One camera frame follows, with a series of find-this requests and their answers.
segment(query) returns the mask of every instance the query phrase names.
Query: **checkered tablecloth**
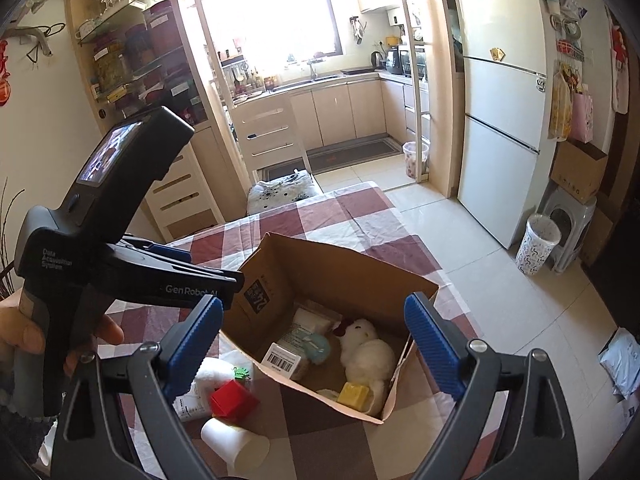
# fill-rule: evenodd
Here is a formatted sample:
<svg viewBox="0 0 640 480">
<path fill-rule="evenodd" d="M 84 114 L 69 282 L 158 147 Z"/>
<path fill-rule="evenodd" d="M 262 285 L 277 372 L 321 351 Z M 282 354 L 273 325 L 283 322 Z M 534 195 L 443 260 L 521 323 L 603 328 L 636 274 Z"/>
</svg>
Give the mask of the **checkered tablecloth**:
<svg viewBox="0 0 640 480">
<path fill-rule="evenodd" d="M 348 247 L 420 274 L 439 285 L 435 306 L 440 314 L 452 319 L 465 335 L 479 335 L 468 307 L 436 259 L 372 182 L 242 218 L 172 245 L 190 250 L 195 264 L 235 270 L 267 232 Z M 118 347 L 100 346 L 102 357 L 129 354 L 143 341 L 160 340 L 188 311 L 116 302 L 109 314 L 120 323 L 126 339 Z M 230 342 L 220 335 L 209 355 L 232 350 Z M 398 380 L 394 412 L 384 424 L 375 425 L 342 415 L 255 369 L 251 386 L 260 406 L 242 425 L 267 436 L 271 449 L 260 468 L 244 476 L 256 480 L 411 478 L 453 409 L 453 402 L 438 390 L 418 352 L 409 355 Z M 497 396 L 466 478 L 482 470 L 503 407 L 504 397 Z M 145 468 L 162 476 L 130 397 L 124 398 L 124 408 Z M 200 429 L 205 421 L 186 423 L 186 431 L 216 475 L 233 475 L 231 466 L 201 441 Z"/>
</svg>

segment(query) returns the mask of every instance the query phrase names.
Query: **human hand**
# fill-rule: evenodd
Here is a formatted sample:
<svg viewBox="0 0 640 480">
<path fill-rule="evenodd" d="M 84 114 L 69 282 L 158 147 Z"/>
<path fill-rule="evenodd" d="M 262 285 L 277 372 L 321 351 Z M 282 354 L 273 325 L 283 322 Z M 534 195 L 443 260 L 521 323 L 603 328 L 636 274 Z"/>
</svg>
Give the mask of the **human hand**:
<svg viewBox="0 0 640 480">
<path fill-rule="evenodd" d="M 0 361 L 6 362 L 13 355 L 13 348 L 19 348 L 31 354 L 44 352 L 45 338 L 42 330 L 31 319 L 18 310 L 22 289 L 16 290 L 6 300 L 0 301 Z M 95 336 L 112 345 L 119 345 L 124 340 L 122 329 L 104 314 L 95 329 Z M 71 376 L 80 355 L 96 348 L 96 339 L 90 344 L 73 349 L 66 356 L 65 374 Z"/>
</svg>

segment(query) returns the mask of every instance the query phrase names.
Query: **white refrigerator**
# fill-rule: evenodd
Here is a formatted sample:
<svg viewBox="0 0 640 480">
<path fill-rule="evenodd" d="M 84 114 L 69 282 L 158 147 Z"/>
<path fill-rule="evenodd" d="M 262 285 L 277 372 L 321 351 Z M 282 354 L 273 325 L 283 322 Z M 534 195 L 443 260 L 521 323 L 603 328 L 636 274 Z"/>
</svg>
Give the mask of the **white refrigerator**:
<svg viewBox="0 0 640 480">
<path fill-rule="evenodd" d="M 466 90 L 458 199 L 508 248 L 540 204 L 555 152 L 547 138 L 555 32 L 543 0 L 458 0 L 458 8 Z"/>
</svg>

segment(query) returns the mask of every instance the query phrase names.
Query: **device screen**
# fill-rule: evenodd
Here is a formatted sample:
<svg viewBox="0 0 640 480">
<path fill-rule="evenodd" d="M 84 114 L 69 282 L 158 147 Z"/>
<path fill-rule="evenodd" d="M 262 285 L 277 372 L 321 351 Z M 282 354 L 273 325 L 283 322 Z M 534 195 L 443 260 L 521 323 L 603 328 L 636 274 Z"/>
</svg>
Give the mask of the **device screen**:
<svg viewBox="0 0 640 480">
<path fill-rule="evenodd" d="M 125 124 L 111 130 L 82 168 L 77 182 L 99 186 L 140 124 L 142 122 Z"/>
</svg>

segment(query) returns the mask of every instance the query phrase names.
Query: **yellow block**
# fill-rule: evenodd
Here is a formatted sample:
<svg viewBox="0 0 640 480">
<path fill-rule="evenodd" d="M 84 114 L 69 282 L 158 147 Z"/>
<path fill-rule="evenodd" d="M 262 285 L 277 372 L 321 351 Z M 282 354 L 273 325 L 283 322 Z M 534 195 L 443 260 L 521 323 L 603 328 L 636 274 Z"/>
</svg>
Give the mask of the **yellow block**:
<svg viewBox="0 0 640 480">
<path fill-rule="evenodd" d="M 362 386 L 362 384 L 344 383 L 342 391 L 338 396 L 338 402 L 361 412 L 368 395 L 369 388 L 367 386 Z"/>
</svg>

